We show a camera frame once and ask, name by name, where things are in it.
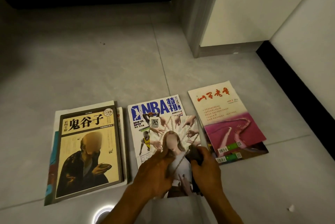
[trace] book cover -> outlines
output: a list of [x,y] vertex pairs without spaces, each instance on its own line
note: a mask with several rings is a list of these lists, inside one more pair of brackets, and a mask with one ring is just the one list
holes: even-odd
[[206,143],[207,143],[207,148],[208,148],[209,152],[216,159],[216,161],[219,163],[219,165],[228,164],[228,163],[232,163],[232,162],[236,162],[236,161],[240,161],[240,160],[246,160],[246,159],[250,159],[250,158],[253,158],[253,157],[257,157],[257,156],[269,153],[269,151],[266,148],[266,146],[264,145],[264,143],[259,142],[257,144],[251,145],[251,146],[249,146],[247,148],[244,148],[244,149],[241,149],[241,148],[238,147],[238,148],[234,149],[231,154],[218,158],[215,151],[214,151],[212,143],[209,140],[209,137],[208,137],[208,135],[207,135],[202,123],[201,123],[201,120],[199,120],[199,126],[201,127],[201,129],[204,133],[205,140],[206,140]]
[[44,205],[123,180],[114,102],[57,111]]
[[183,197],[200,190],[192,176],[190,146],[199,146],[200,137],[196,116],[160,116],[151,117],[152,128],[147,138],[160,148],[164,156],[173,156],[175,160],[168,166],[168,175],[174,176],[171,189],[162,197]]
[[217,157],[266,140],[229,81],[188,93]]
[[133,137],[137,167],[149,159],[155,153],[155,145],[150,139],[145,140],[149,135],[149,130],[157,132],[150,126],[150,117],[161,115],[183,116],[184,108],[179,99],[179,95],[151,100],[128,106],[130,128]]

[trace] black robe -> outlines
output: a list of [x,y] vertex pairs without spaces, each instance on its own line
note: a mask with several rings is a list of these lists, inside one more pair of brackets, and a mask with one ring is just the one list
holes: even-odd
[[59,177],[56,197],[62,197],[85,189],[108,183],[104,174],[93,175],[92,170],[98,166],[100,152],[92,157],[92,166],[84,176],[84,162],[81,151],[72,154],[63,164]]

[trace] pink magazine cover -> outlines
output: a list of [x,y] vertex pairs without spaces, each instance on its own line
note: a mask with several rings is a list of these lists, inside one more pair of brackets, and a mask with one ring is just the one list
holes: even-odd
[[188,93],[218,157],[266,140],[229,81]]

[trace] tile floor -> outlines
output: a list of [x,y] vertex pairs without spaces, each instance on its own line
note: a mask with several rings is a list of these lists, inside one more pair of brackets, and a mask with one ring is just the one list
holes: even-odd
[[[270,151],[221,167],[224,191],[244,222],[335,222],[335,162],[257,54],[193,59],[169,4],[19,11],[0,35],[0,223],[89,224],[122,196],[124,187],[106,188],[43,206],[56,110],[108,100],[125,108],[179,94],[195,114],[187,91],[226,80]],[[134,177],[128,116],[126,129]],[[204,198],[185,197],[149,202],[137,223],[216,221]]]

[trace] long brown hair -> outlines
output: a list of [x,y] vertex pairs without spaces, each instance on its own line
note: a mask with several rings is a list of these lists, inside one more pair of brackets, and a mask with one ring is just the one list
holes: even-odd
[[179,135],[176,133],[176,132],[174,132],[174,131],[172,131],[172,130],[170,130],[170,131],[168,131],[167,133],[165,133],[165,135],[164,135],[164,137],[163,137],[163,151],[162,151],[162,155],[163,156],[173,156],[174,157],[174,153],[172,152],[172,150],[170,150],[169,148],[168,148],[168,146],[166,145],[166,138],[168,137],[168,135],[170,135],[170,134],[174,134],[174,135],[176,135],[177,136],[177,142],[178,142],[178,149],[179,150],[181,150],[182,152],[186,152],[186,150],[185,150],[185,148],[183,147],[183,145],[182,145],[182,142],[181,142],[181,140],[180,140],[180,137],[179,137]]

